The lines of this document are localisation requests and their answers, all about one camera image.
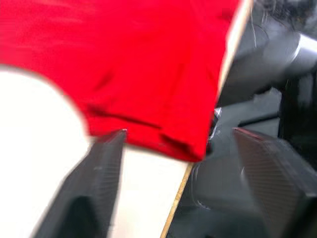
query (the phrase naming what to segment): red cloth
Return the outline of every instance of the red cloth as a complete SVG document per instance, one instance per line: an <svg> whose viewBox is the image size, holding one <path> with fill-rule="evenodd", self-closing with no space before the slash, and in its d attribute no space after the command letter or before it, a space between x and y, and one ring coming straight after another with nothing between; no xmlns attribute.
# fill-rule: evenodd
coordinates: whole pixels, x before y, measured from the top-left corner
<svg viewBox="0 0 317 238"><path fill-rule="evenodd" d="M238 0L1 0L0 63L38 72L91 135L200 161Z"/></svg>

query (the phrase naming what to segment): white surface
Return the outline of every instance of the white surface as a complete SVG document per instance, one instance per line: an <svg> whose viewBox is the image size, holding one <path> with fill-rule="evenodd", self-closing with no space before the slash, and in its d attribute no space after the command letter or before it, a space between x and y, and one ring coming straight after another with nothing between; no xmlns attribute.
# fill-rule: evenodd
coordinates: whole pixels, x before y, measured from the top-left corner
<svg viewBox="0 0 317 238"><path fill-rule="evenodd" d="M86 154L80 114L39 77L0 66L0 237L27 238ZM111 238L158 238L187 163L133 146L123 154Z"/></svg>
<svg viewBox="0 0 317 238"><path fill-rule="evenodd" d="M159 238L187 165L126 146L119 199L108 238Z"/></svg>

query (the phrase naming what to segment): black plastic part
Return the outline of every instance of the black plastic part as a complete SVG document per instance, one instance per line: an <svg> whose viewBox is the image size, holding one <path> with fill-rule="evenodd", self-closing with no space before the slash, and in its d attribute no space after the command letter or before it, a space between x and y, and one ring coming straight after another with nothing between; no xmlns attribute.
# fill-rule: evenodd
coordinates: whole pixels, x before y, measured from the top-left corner
<svg viewBox="0 0 317 238"><path fill-rule="evenodd" d="M65 179L34 238L105 238L118 189L125 131L96 141Z"/></svg>
<svg viewBox="0 0 317 238"><path fill-rule="evenodd" d="M234 129L245 172L274 238L317 237L317 175L284 140Z"/></svg>

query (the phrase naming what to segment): wire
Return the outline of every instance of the wire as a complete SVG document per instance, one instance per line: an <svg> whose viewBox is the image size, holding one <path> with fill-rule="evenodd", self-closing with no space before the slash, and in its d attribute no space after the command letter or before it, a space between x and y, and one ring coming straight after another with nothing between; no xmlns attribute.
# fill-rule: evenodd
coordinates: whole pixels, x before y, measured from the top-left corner
<svg viewBox="0 0 317 238"><path fill-rule="evenodd" d="M252 31L253 31L253 37L254 37L254 47L257 47L257 37L256 37L256 31L254 29L254 25L253 25L253 9L251 8L251 26L252 26Z"/></svg>

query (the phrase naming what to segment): wooden edge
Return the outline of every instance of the wooden edge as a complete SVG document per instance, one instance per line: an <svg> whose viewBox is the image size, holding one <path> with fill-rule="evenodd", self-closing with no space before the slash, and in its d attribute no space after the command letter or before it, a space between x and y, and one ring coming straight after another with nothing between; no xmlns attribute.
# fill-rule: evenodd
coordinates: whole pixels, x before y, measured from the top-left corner
<svg viewBox="0 0 317 238"><path fill-rule="evenodd" d="M169 215L167 217L167 220L166 220L166 223L165 223L165 226L163 228L163 231L160 235L160 238L165 238L166 235L167 235L167 232L168 232L168 229L169 229L169 226L170 224L172 223L172 220L174 218L174 214L175 214L175 211L176 211L176 208L178 206L178 203L180 201L180 198L182 197L182 194L183 194L183 191L184 191L184 188L185 188L185 185L187 183L187 180L188 180L188 177L190 175L190 172L192 171L192 167L193 167L194 163L189 163L187 165L187 168L186 168L186 171L185 171L185 174L184 174L184 177L183 177L183 180L182 180L182 183L180 184L179 186L179 189L177 191L177 194L176 194L176 197L174 199L174 202L173 202L173 205L172 205L172 208L169 212Z"/></svg>
<svg viewBox="0 0 317 238"><path fill-rule="evenodd" d="M226 52L223 57L224 60L222 61L221 74L219 76L218 96L220 95L220 92L222 91L223 85L227 78L234 55L238 49L242 34L246 27L246 23L249 19L252 7L253 7L253 0L241 0L241 3L235 15L233 16L233 20L232 20L233 24L230 26L228 31L229 34L227 38ZM167 220L163 228L163 231L160 235L160 238L165 238L167 236L167 232L174 218L176 208L178 206L180 198L182 197L185 185L187 183L187 180L191 173L193 165L194 163L189 163L186 168L182 183L179 186L178 192L176 194L175 200L173 202L172 208L167 217Z"/></svg>
<svg viewBox="0 0 317 238"><path fill-rule="evenodd" d="M241 0L240 5L233 16L232 24L230 25L228 31L229 34L227 35L226 51L224 53L221 65L221 73L218 82L218 97L220 96L223 85L227 79L228 72L239 47L239 43L247 25L246 23L249 19L252 7L253 0Z"/></svg>

